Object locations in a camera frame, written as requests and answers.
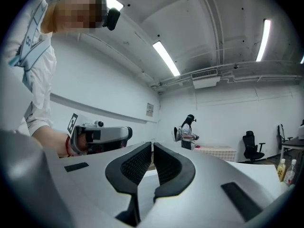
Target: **black slot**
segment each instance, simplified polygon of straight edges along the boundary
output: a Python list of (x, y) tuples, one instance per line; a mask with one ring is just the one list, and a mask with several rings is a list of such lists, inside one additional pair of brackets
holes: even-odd
[(78, 163), (78, 164), (74, 164), (74, 165), (67, 165), (67, 166), (65, 166), (65, 169), (67, 172), (70, 172), (70, 171), (79, 170), (79, 169), (87, 167), (87, 166), (89, 166), (87, 163), (82, 162), (82, 163)]
[(221, 187), (245, 222), (263, 211), (235, 182), (223, 184)]

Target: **white wall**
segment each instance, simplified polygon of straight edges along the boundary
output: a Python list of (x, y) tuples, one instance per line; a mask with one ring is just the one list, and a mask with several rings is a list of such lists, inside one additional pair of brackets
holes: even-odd
[[(159, 98), (122, 65), (83, 42), (52, 38), (57, 58), (52, 93), (63, 98), (146, 121), (158, 119)], [(146, 116), (147, 103), (154, 105)]]
[(201, 145), (228, 145), (237, 150), (236, 161), (245, 161), (242, 136), (252, 130), (256, 144), (266, 143), (265, 157), (279, 153), (276, 127), (283, 124), (286, 137), (296, 137), (304, 119), (304, 94), (295, 83), (220, 83), (194, 90), (193, 87), (161, 96), (157, 140), (172, 144), (171, 131), (188, 114), (197, 122), (192, 130)]
[[(128, 126), (128, 145), (154, 141), (159, 97), (117, 62), (73, 38), (52, 38), (57, 68), (52, 81), (53, 128), (67, 132), (72, 114), (79, 113), (105, 126)], [(154, 105), (146, 116), (147, 103)]]

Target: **red bracelet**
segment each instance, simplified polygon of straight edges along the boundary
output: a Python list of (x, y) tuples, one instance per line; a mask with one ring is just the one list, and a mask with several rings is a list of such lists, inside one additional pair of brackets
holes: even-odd
[(70, 136), (68, 135), (68, 136), (67, 136), (67, 139), (66, 139), (66, 153), (67, 153), (67, 156), (68, 156), (68, 157), (73, 156), (73, 155), (71, 155), (71, 154), (68, 153), (68, 141), (69, 141), (69, 140), (70, 140)]

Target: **gray device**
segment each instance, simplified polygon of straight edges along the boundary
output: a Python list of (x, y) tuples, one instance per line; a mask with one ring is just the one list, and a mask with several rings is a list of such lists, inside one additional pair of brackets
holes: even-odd
[(71, 134), (71, 147), (78, 154), (83, 154), (77, 145), (77, 137), (81, 134), (86, 136), (86, 153), (93, 154), (125, 147), (133, 132), (130, 127), (104, 127), (101, 121), (76, 125)]
[(54, 149), (1, 130), (0, 165), (24, 212), (45, 226), (258, 227), (283, 205), (221, 159), (153, 145), (160, 186), (143, 220), (137, 187), (151, 163), (151, 142), (60, 159)]

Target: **ceiling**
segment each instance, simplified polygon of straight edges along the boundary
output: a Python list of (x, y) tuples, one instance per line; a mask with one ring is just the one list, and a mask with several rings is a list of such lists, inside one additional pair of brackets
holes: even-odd
[[(299, 64), (304, 48), (274, 0), (118, 1), (124, 8), (114, 31), (99, 28), (71, 36), (108, 54), (150, 86), (212, 66), (220, 66), (219, 74), (232, 70), (237, 76), (304, 74)], [(257, 63), (264, 19), (272, 25), (263, 61)], [(152, 47), (159, 40), (181, 77), (173, 77)]]

